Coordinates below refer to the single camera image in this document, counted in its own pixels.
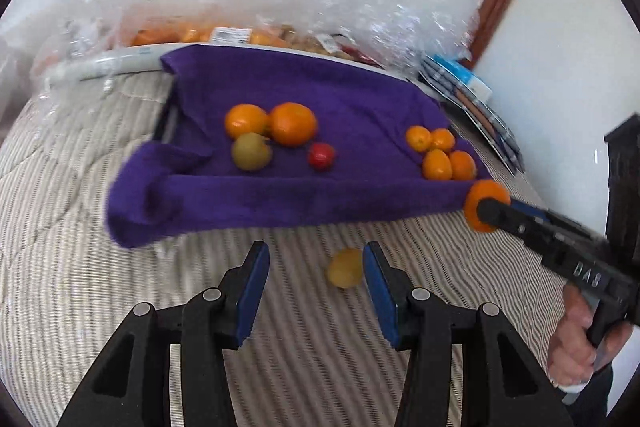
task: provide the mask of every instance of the small yellow fruit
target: small yellow fruit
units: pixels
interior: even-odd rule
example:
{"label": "small yellow fruit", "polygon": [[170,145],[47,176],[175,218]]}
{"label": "small yellow fruit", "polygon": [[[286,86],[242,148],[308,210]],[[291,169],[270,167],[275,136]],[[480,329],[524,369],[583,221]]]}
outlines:
{"label": "small yellow fruit", "polygon": [[260,134],[242,134],[231,146],[231,158],[242,171],[259,171],[271,161],[273,151]]}
{"label": "small yellow fruit", "polygon": [[338,288],[357,286],[362,281],[362,276],[362,250],[358,248],[340,250],[326,269],[327,279]]}

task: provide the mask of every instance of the purple towel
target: purple towel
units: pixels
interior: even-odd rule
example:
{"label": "purple towel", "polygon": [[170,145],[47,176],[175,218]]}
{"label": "purple towel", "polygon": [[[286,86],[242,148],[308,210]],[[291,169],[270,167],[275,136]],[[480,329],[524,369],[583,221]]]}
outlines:
{"label": "purple towel", "polygon": [[[107,220],[123,247],[194,230],[295,227],[392,220],[460,210],[471,182],[422,178],[421,156],[404,140],[409,126],[448,127],[436,102],[382,73],[273,50],[194,45],[166,54],[182,112],[170,144],[145,143],[111,187]],[[226,112],[238,103],[270,111],[283,102],[311,108],[317,141],[337,151],[315,172],[306,149],[273,143],[262,171],[231,160]],[[479,177],[489,173],[468,142]]]}

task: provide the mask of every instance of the tangerine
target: tangerine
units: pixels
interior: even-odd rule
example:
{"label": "tangerine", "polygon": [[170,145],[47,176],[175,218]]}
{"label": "tangerine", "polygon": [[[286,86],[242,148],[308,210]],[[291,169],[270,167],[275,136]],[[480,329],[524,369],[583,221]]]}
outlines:
{"label": "tangerine", "polygon": [[480,180],[473,184],[471,190],[466,195],[465,206],[463,207],[466,222],[476,232],[493,232],[497,229],[488,225],[478,217],[478,203],[485,198],[494,198],[500,203],[511,204],[509,191],[493,180]]}
{"label": "tangerine", "polygon": [[301,103],[286,102],[271,111],[271,137],[285,147],[299,147],[318,132],[313,111]]}
{"label": "tangerine", "polygon": [[449,152],[456,145],[456,138],[449,129],[436,129],[431,133],[431,148]]}
{"label": "tangerine", "polygon": [[449,181],[453,176],[449,157],[439,149],[429,151],[422,160],[422,175],[428,180]]}
{"label": "tangerine", "polygon": [[475,180],[478,175],[478,168],[473,157],[464,151],[453,151],[449,154],[453,179],[460,182]]}
{"label": "tangerine", "polygon": [[232,107],[225,116],[225,130],[233,140],[248,132],[266,135],[268,128],[269,115],[257,105],[250,103]]}
{"label": "tangerine", "polygon": [[415,152],[427,152],[431,146],[431,133],[427,128],[421,125],[409,127],[404,134],[404,138],[409,144],[409,147],[411,147]]}

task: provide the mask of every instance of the mattress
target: mattress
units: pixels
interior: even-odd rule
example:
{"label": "mattress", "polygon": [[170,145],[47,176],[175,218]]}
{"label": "mattress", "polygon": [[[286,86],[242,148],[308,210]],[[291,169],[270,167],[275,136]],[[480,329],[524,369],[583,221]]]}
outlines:
{"label": "mattress", "polygon": [[[341,290],[324,270],[335,251],[378,241],[393,266],[447,302],[497,303],[543,363],[562,313],[562,280],[513,237],[481,235],[462,213],[295,229],[225,229],[116,245],[105,226],[120,166],[149,140],[171,77],[121,74],[32,99],[0,149],[0,378],[34,427],[56,424],[82,376],[127,312],[187,302],[242,262],[254,240],[271,269],[254,329],[225,353],[238,425],[393,425],[407,353],[378,327],[365,285]],[[492,175],[542,204],[475,134]],[[179,352],[170,372],[173,425],[182,425]],[[449,424],[460,423],[462,350],[452,349]]]}

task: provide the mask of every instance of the white pipe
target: white pipe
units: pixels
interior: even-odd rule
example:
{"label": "white pipe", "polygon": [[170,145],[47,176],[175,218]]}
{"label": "white pipe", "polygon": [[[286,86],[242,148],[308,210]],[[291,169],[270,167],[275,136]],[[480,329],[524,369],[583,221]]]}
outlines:
{"label": "white pipe", "polygon": [[[142,73],[142,71],[161,71],[162,64],[160,63],[160,57],[162,57],[165,53],[184,48],[185,46],[242,47],[280,53],[290,53],[294,55],[306,55],[308,57],[341,62],[355,68],[362,68],[364,70],[391,76],[397,80],[403,80],[405,82],[408,81],[407,78],[401,76],[400,74],[381,70],[380,68],[375,68],[366,64],[360,64],[359,62],[343,60],[342,58],[328,57],[326,55],[318,55],[315,53],[290,50],[286,48],[271,48],[267,46],[254,46],[250,44],[213,44],[204,42],[198,44],[172,42],[171,44],[151,44],[149,46],[119,48],[117,50],[103,52],[99,55],[96,55],[95,57],[79,58],[78,60],[59,62],[47,68],[47,70],[43,73],[43,78],[47,86],[56,87],[74,82],[81,82],[82,80],[89,80],[91,78],[114,76],[116,74]],[[419,83],[414,84],[417,85],[431,98],[435,98],[436,100],[440,99],[439,95],[430,88]]]}

